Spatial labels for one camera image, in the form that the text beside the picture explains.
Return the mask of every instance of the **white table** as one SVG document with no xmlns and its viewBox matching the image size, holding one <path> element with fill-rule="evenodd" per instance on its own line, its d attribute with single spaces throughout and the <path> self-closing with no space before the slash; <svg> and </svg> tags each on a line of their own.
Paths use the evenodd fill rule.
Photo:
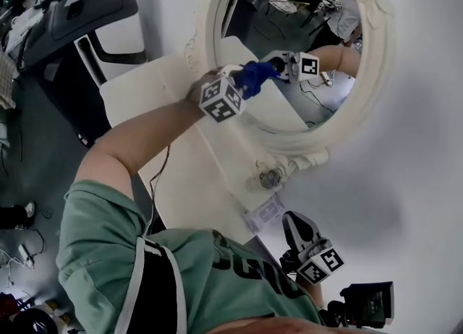
<svg viewBox="0 0 463 334">
<path fill-rule="evenodd" d="M 255 56 L 235 37 L 223 39 L 221 45 L 224 54 L 222 62 L 225 64 L 255 60 Z M 194 80 L 195 76 L 188 69 L 184 56 L 178 54 L 165 56 L 123 74 L 101 87 L 109 122 L 115 126 L 146 111 L 177 101 L 186 96 Z M 274 113 L 269 115 L 266 123 L 279 124 L 278 128 L 306 127 L 272 82 L 263 87 L 258 98 L 249 100 L 248 108 L 256 115 L 270 108 Z M 205 119 L 200 122 L 203 126 L 212 123 Z M 227 136 L 229 132 L 226 123 L 225 126 L 215 127 L 219 131 L 224 130 Z M 229 191 L 215 160 L 217 155 L 213 155 L 210 150 L 214 143 L 206 142 L 198 127 L 190 128 L 172 143 L 169 162 L 156 190 L 159 214 L 167 228 L 214 228 L 244 244 L 253 237 L 242 219 L 246 210 Z M 225 142 L 222 150 L 227 149 L 224 145 L 233 144 Z M 235 152 L 235 149 L 241 150 L 241 147 L 228 149 Z M 149 181 L 159 171 L 165 155 L 164 151 L 140 171 L 147 189 L 150 189 Z M 246 158 L 241 158 L 239 160 L 242 161 L 231 163 L 237 167 L 237 171 L 242 171 L 240 165 L 248 165 Z"/>
</svg>

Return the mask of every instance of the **person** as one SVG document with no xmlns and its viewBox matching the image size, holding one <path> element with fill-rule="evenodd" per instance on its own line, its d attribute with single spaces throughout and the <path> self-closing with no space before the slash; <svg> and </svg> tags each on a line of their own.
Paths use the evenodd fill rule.
<svg viewBox="0 0 463 334">
<path fill-rule="evenodd" d="M 27 227 L 31 224 L 34 215 L 34 202 L 29 202 L 25 207 L 21 205 L 0 207 L 0 229 Z"/>
<path fill-rule="evenodd" d="M 360 66 L 360 53 L 346 46 L 327 45 L 312 50 L 311 55 L 320 60 L 320 72 L 340 71 L 357 78 Z"/>
<path fill-rule="evenodd" d="M 56 258 L 77 319 L 89 334 L 149 327 L 190 334 L 356 332 L 323 326 L 320 286 L 294 282 L 217 231 L 168 229 L 143 238 L 147 222 L 130 179 L 204 117 L 199 87 L 214 79 L 210 72 L 184 100 L 114 127 L 82 160 L 66 195 Z"/>
<path fill-rule="evenodd" d="M 344 45 L 350 47 L 362 34 L 360 10 L 355 0 L 339 0 L 342 9 L 334 10 L 327 23 L 315 37 L 307 52 L 326 45 Z"/>
</svg>

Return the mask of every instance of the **electronic device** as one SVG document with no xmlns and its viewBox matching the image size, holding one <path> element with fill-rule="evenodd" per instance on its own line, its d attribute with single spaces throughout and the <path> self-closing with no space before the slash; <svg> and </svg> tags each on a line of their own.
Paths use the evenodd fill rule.
<svg viewBox="0 0 463 334">
<path fill-rule="evenodd" d="M 283 228 L 289 250 L 280 258 L 285 274 L 297 272 L 311 284 L 318 284 L 337 271 L 344 261 L 333 244 L 321 236 L 317 225 L 304 215 L 288 211 Z M 374 327 L 381 329 L 394 319 L 392 282 L 352 284 L 341 291 L 345 303 L 332 301 L 319 311 L 329 327 Z"/>
<path fill-rule="evenodd" d="M 261 62 L 268 62 L 280 73 L 279 80 L 287 83 L 307 81 L 320 73 L 320 59 L 308 53 L 272 51 Z"/>
<path fill-rule="evenodd" d="M 217 74 L 217 80 L 202 86 L 200 108 L 217 123 L 240 115 L 245 100 L 256 96 L 267 79 L 288 83 L 317 77 L 320 60 L 308 53 L 272 51 L 259 62 L 246 65 L 226 65 Z"/>
<path fill-rule="evenodd" d="M 321 72 L 321 73 L 320 73 L 320 76 L 322 77 L 323 83 L 325 83 L 325 85 L 327 85 L 327 86 L 329 86 L 329 87 L 333 87 L 333 81 L 332 81 L 331 78 L 328 76 L 328 73 L 326 73 L 326 72 Z"/>
<path fill-rule="evenodd" d="M 147 62 L 137 0 L 38 0 L 10 52 L 91 147 L 110 130 L 99 87 Z"/>
<path fill-rule="evenodd" d="M 29 268 L 32 269 L 34 267 L 34 259 L 29 254 L 24 244 L 21 244 L 18 250 L 20 251 L 20 255 L 24 260 L 25 266 L 28 266 Z"/>
<path fill-rule="evenodd" d="M 330 327 L 364 326 L 382 329 L 394 320 L 394 284 L 351 284 L 341 291 L 345 303 L 331 301 L 320 315 Z"/>
</svg>

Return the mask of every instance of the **black and white marker cube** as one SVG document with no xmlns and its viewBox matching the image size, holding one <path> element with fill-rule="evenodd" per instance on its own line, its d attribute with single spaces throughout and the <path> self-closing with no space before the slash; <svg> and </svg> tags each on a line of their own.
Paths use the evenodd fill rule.
<svg viewBox="0 0 463 334">
<path fill-rule="evenodd" d="M 331 247 L 311 257 L 297 270 L 297 273 L 309 283 L 316 285 L 333 275 L 342 266 L 344 266 L 343 259 Z"/>
<path fill-rule="evenodd" d="M 229 79 L 222 77 L 201 88 L 200 108 L 220 123 L 240 115 L 245 110 L 245 101 L 230 84 Z"/>
<path fill-rule="evenodd" d="M 300 53 L 299 81 L 307 81 L 320 73 L 320 59 L 308 53 Z"/>
</svg>

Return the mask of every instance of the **sneaker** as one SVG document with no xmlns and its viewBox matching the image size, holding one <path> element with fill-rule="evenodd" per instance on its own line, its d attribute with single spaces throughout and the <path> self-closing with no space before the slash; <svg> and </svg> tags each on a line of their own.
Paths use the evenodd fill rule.
<svg viewBox="0 0 463 334">
<path fill-rule="evenodd" d="M 32 218 L 35 214 L 35 203 L 34 202 L 29 202 L 24 209 L 27 212 L 27 218 Z"/>
</svg>

